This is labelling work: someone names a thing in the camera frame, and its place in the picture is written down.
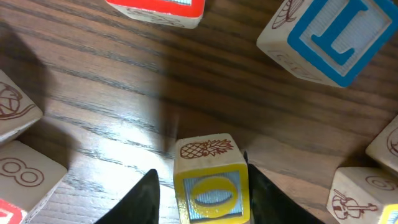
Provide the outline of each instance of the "alphabet block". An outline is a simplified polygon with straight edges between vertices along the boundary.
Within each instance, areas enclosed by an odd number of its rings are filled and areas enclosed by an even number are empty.
[[[66,173],[66,168],[19,141],[0,148],[0,223],[28,223]]]
[[[106,0],[126,16],[146,22],[193,29],[198,26],[205,0]]]
[[[180,223],[250,219],[248,167],[229,134],[177,141],[174,186]]]
[[[257,46],[297,78],[346,87],[397,27],[390,0],[285,0]]]
[[[339,223],[396,223],[398,180],[377,168],[339,168],[326,207]]]
[[[366,154],[398,172],[398,117],[373,140],[366,149]]]
[[[0,145],[15,139],[43,112],[0,70]]]

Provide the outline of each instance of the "table top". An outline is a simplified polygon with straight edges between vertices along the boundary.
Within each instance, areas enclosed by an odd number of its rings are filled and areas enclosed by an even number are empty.
[[[348,88],[297,79],[256,47],[279,0],[207,0],[193,30],[134,21],[103,0],[0,0],[0,69],[44,111],[20,140],[69,169],[32,223],[93,223],[149,170],[178,223],[175,139],[230,133],[327,223],[338,166],[398,111],[398,35]]]

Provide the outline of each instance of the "wooden surface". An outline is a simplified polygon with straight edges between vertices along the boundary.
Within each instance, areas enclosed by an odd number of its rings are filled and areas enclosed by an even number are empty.
[[[32,223],[93,223],[150,169],[178,223],[175,138],[230,133],[327,223],[338,166],[398,111],[398,35],[347,89],[293,77],[255,45],[279,0],[209,0],[199,27],[126,18],[102,0],[0,0],[0,68],[44,111],[20,140],[69,168]]]

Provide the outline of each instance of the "block with blue letter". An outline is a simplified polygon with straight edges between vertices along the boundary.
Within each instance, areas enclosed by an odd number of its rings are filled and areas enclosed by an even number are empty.
[[[397,28],[391,0],[285,0],[257,46],[297,78],[346,87]]]
[[[248,167],[229,134],[181,139],[175,149],[180,223],[249,221]]]

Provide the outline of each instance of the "pineapple drawing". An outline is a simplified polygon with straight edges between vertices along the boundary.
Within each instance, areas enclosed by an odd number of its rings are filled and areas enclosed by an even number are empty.
[[[180,155],[184,159],[194,159],[208,155],[216,156],[216,154],[222,154],[232,149],[230,140],[207,140],[185,144],[181,147]]]

